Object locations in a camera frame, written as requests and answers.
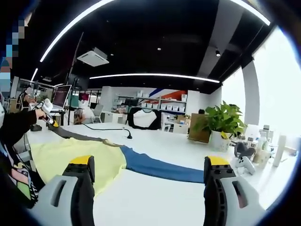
computer monitor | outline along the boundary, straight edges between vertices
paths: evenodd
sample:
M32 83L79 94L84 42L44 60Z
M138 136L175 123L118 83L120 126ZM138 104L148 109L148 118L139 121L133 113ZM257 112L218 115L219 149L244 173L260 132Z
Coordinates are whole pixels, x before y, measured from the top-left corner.
M55 97L52 104L61 108L65 107L71 85L59 86L55 92Z
M138 99L134 98L126 98L124 105L127 106L137 106L138 105Z
M68 79L68 85L73 85L74 80L76 79L76 83L74 86L74 90L87 90L89 85L89 77L81 76L78 74L70 74Z

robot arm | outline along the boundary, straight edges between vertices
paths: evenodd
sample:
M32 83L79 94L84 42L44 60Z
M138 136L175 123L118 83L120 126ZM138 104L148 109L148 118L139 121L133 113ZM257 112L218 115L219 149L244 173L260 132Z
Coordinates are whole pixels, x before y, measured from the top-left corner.
M257 191L223 158L205 158L204 183L204 226L254 226L263 217Z
M94 157L72 160L62 176L55 176L39 192L29 212L46 226L93 226Z

blue cloth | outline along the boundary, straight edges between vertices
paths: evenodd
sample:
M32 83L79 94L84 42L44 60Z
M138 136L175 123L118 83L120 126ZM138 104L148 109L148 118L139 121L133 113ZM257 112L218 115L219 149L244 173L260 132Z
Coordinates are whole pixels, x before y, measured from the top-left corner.
M126 146L120 148L126 158L126 169L128 170L168 180L204 183L204 172L202 170L186 168L152 159L148 155L136 153L132 148Z

blue stripe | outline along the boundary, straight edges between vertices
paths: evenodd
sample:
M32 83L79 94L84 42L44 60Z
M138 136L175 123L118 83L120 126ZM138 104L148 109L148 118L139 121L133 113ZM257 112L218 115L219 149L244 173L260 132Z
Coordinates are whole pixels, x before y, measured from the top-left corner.
M150 97L152 97L153 95L159 93L159 92L162 91L162 90L163 90L163 89L155 89L154 91L152 91L152 92L150 93Z

potted plant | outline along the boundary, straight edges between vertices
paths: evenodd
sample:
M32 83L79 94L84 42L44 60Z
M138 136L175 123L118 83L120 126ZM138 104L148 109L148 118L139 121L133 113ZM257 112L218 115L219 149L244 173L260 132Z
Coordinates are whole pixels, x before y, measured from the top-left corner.
M225 152L230 144L230 136L244 132L246 125L239 119L241 115L238 106L223 101L220 107L207 107L205 120L199 121L196 128L210 131L209 144L215 150Z

